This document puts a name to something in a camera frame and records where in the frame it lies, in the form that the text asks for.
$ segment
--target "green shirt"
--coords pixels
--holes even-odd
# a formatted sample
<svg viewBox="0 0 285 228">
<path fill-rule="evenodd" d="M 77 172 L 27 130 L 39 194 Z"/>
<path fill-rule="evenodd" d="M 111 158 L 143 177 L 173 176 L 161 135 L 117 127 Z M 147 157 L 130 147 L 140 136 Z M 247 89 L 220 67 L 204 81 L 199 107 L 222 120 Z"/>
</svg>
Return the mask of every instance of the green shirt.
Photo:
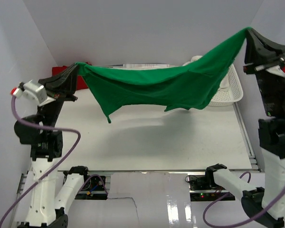
<svg viewBox="0 0 285 228">
<path fill-rule="evenodd" d="M 109 123 L 109 115 L 124 105 L 163 105 L 165 111 L 203 109 L 210 103 L 239 53 L 247 29 L 186 66 L 123 70 L 76 63 L 80 65 L 78 74 L 85 80 Z"/>
</svg>

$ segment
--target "white floor panel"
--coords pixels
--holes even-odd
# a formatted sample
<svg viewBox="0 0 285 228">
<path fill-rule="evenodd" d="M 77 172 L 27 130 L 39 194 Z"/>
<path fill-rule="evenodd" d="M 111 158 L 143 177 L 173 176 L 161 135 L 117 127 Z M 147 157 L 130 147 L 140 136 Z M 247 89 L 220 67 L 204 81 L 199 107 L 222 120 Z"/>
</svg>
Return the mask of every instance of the white floor panel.
<svg viewBox="0 0 285 228">
<path fill-rule="evenodd" d="M 64 103 L 56 126 L 77 129 L 82 138 L 59 170 L 198 170 L 216 163 L 251 168 L 233 106 L 165 113 L 163 106 L 130 105 L 110 115 L 109 124 L 88 89 L 75 95 L 76 102 Z M 76 137 L 63 133 L 63 154 Z"/>
</svg>

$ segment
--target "white wall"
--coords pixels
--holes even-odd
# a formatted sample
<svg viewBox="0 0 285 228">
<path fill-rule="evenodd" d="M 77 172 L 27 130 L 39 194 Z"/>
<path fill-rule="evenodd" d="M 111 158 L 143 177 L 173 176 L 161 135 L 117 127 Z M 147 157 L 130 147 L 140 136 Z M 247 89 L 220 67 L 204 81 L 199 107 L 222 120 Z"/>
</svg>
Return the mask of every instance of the white wall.
<svg viewBox="0 0 285 228">
<path fill-rule="evenodd" d="M 52 66 L 56 63 L 22 0 L 0 0 L 0 218 L 29 165 L 29 147 L 21 146 L 13 131 L 9 93 L 21 81 L 50 76 Z M 29 102 L 17 107 L 21 115 L 36 111 Z"/>
<path fill-rule="evenodd" d="M 249 26 L 262 1 L 24 0 L 59 65 L 179 65 Z"/>
<path fill-rule="evenodd" d="M 264 0 L 251 26 L 266 38 L 277 43 L 285 44 L 285 0 Z M 239 108 L 257 161 L 264 170 L 264 160 L 261 154 L 261 148 L 259 147 L 257 129 L 258 119 L 267 117 L 257 86 L 256 77 L 253 75 L 245 75 L 242 70 L 245 48 L 246 46 L 244 46 L 235 61 L 235 67 L 244 90 L 244 97 L 239 102 Z"/>
</svg>

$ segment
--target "perforated basket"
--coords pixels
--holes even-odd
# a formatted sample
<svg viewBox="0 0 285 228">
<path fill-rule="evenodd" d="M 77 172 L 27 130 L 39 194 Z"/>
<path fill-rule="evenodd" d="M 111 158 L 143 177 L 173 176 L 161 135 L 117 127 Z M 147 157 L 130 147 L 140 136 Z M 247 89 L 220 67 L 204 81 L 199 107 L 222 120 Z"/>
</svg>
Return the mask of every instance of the perforated basket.
<svg viewBox="0 0 285 228">
<path fill-rule="evenodd" d="M 190 62 L 196 61 L 201 57 L 194 56 Z M 218 90 L 209 103 L 209 106 L 228 106 L 243 98 L 243 89 L 233 64 L 229 67 L 225 77 L 229 77 L 229 88 L 226 91 Z"/>
</svg>

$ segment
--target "purple cable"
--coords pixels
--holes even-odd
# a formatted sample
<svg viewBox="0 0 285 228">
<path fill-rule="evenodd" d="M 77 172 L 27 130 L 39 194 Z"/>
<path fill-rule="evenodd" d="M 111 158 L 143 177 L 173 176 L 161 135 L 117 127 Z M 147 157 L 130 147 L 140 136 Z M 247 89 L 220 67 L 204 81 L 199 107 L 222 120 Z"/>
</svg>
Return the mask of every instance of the purple cable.
<svg viewBox="0 0 285 228">
<path fill-rule="evenodd" d="M 80 189 L 79 189 L 78 192 L 80 192 L 81 189 L 84 188 L 84 186 L 89 182 L 89 180 L 90 180 L 92 177 L 98 177 L 98 178 L 100 179 L 100 181 L 101 181 L 102 184 L 103 184 L 104 191 L 105 191 L 105 193 L 108 195 L 109 193 L 108 193 L 107 189 L 105 188 L 104 180 L 103 180 L 103 179 L 101 178 L 101 176 L 99 176 L 98 174 L 93 174 L 93 175 L 89 176 L 89 177 L 86 179 L 86 181 L 84 182 L 84 184 L 80 187 Z"/>
<path fill-rule="evenodd" d="M 240 178 L 242 178 L 244 175 L 246 174 L 249 174 L 249 179 L 248 179 L 248 183 L 250 182 L 250 179 L 251 179 L 251 173 L 250 172 L 244 172 Z M 282 191 L 263 209 L 261 210 L 259 213 L 257 213 L 256 215 L 254 215 L 253 217 L 245 220 L 245 221 L 242 221 L 242 222 L 239 222 L 237 224 L 233 224 L 233 225 L 229 225 L 229 226 L 216 226 L 216 225 L 213 225 L 213 224 L 210 224 L 206 221 L 206 213 L 207 211 L 209 210 L 209 208 L 215 204 L 216 202 L 220 201 L 221 199 L 225 198 L 226 196 L 228 196 L 229 193 L 226 193 L 225 195 L 223 195 L 222 197 L 218 198 L 217 200 L 215 200 L 214 202 L 210 203 L 206 209 L 204 210 L 204 213 L 203 213 L 203 220 L 204 222 L 212 227 L 212 228 L 235 228 L 235 227 L 239 227 L 239 226 L 243 226 L 243 225 L 246 225 L 247 223 L 249 222 L 252 222 L 256 219 L 258 219 L 259 217 L 263 216 L 266 212 L 268 212 L 268 210 L 274 205 L 276 204 L 284 195 L 285 195 L 285 186 L 284 188 L 282 189 Z"/>
<path fill-rule="evenodd" d="M 79 140 L 81 138 L 81 134 L 79 131 L 75 130 L 75 129 L 71 129 L 71 128 L 60 128 L 60 127 L 51 127 L 51 126 L 40 126 L 39 124 L 35 124 L 35 123 L 30 123 L 28 121 L 22 120 L 21 117 L 17 114 L 16 111 L 16 106 L 15 106 L 15 102 L 16 102 L 16 97 L 13 96 L 11 99 L 11 111 L 14 115 L 14 117 L 17 119 L 17 121 L 25 126 L 28 127 L 33 127 L 36 129 L 41 129 L 41 130 L 46 130 L 46 131 L 64 131 L 64 132 L 73 132 L 76 133 L 78 135 L 74 145 L 71 147 L 71 149 L 66 153 L 66 155 L 64 157 L 61 158 L 60 161 L 57 162 L 56 165 L 54 165 L 51 169 L 49 169 L 45 174 L 43 174 L 38 181 L 43 180 L 46 176 L 48 176 L 54 169 L 56 169 L 70 154 L 71 152 L 75 149 L 75 147 L 77 146 L 77 144 L 79 143 Z M 2 224 L 4 222 L 4 220 L 6 219 L 6 217 L 8 216 L 8 214 L 14 209 L 14 207 L 20 202 L 20 200 L 23 199 L 23 197 L 25 197 L 34 187 L 36 187 L 36 185 L 38 184 L 38 182 L 35 182 L 34 184 L 32 184 L 24 193 L 22 193 L 22 195 L 11 205 L 11 207 L 5 212 L 5 214 L 3 215 L 2 219 L 0 220 L 0 228 L 2 227 Z"/>
</svg>

